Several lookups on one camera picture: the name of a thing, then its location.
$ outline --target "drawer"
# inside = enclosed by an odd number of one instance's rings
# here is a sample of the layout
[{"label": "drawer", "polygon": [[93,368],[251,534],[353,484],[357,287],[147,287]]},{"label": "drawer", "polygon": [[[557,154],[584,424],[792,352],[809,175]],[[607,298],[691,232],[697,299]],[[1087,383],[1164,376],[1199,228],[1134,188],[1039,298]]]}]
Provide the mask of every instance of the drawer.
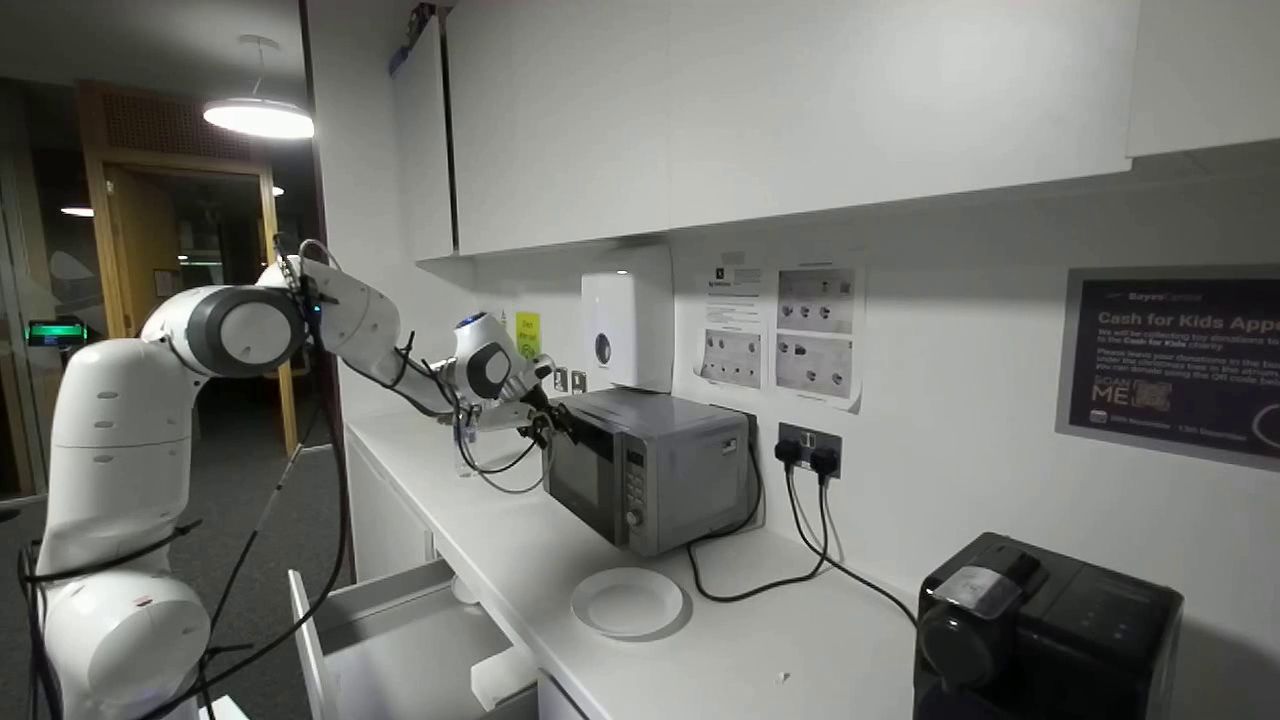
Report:
[{"label": "drawer", "polygon": [[[299,574],[288,574],[288,602],[293,615],[313,603]],[[535,715],[533,688],[492,713],[474,695],[474,669],[507,652],[507,641],[481,603],[458,602],[449,566],[334,593],[299,625],[298,652],[313,720]]]}]

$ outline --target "ceiling light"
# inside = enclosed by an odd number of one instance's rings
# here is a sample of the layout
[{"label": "ceiling light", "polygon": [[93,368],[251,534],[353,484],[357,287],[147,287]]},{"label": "ceiling light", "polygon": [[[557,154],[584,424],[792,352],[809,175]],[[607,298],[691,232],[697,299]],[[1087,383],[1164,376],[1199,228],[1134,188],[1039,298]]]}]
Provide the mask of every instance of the ceiling light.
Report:
[{"label": "ceiling light", "polygon": [[203,124],[257,135],[257,141],[313,141],[315,122],[280,102],[261,102],[261,96],[229,96],[203,109]]},{"label": "ceiling light", "polygon": [[269,37],[238,37],[238,43],[257,54],[251,94],[203,106],[203,124],[257,141],[313,141],[315,122],[306,109],[261,96],[269,54],[280,54],[280,43]]}]

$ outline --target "white plate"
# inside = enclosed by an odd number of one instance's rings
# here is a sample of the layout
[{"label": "white plate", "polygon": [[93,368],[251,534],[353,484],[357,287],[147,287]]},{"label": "white plate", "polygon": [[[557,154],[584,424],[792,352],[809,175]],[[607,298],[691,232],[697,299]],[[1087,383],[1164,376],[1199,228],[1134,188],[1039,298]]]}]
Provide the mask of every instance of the white plate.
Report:
[{"label": "white plate", "polygon": [[613,641],[659,641],[685,629],[689,596],[659,574],[607,568],[571,589],[571,615]]}]

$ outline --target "white cabinet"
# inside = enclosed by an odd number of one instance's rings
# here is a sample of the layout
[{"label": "white cabinet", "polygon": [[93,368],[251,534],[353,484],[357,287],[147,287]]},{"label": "white cabinet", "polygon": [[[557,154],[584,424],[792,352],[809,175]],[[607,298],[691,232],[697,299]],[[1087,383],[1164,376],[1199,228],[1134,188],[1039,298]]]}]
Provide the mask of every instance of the white cabinet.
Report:
[{"label": "white cabinet", "polygon": [[393,102],[406,254],[409,260],[452,258],[441,23],[425,27],[393,77]]},{"label": "white cabinet", "polygon": [[659,5],[466,0],[449,18],[466,254],[659,228]]},{"label": "white cabinet", "polygon": [[[288,574],[293,615],[313,603],[299,574]],[[492,713],[474,695],[474,669],[507,641],[452,593],[443,566],[425,566],[376,585],[334,593],[298,631],[313,720],[533,720],[535,688]]]},{"label": "white cabinet", "polygon": [[1129,169],[1135,0],[466,0],[466,254]]}]

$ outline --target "floor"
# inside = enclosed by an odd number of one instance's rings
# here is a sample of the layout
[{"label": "floor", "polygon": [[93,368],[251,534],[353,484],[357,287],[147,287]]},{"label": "floor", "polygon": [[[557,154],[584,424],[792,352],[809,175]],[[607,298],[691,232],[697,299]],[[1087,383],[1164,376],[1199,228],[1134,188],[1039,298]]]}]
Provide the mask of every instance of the floor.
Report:
[{"label": "floor", "polygon": [[[299,568],[310,589],[322,589],[336,552],[336,462],[315,400],[299,397],[306,448],[293,466],[280,452],[276,397],[261,381],[212,383],[200,397],[194,503],[187,519],[203,519],[176,543],[176,575],[187,581],[212,609],[219,585],[251,534],[276,481],[276,503],[238,596],[229,602],[217,646],[261,646],[288,629],[286,568]],[[30,705],[30,629],[16,593],[16,552],[40,535],[40,507],[0,519],[0,715],[33,715]],[[231,695],[257,720],[310,715],[293,641],[261,665],[223,680],[212,695]]]}]

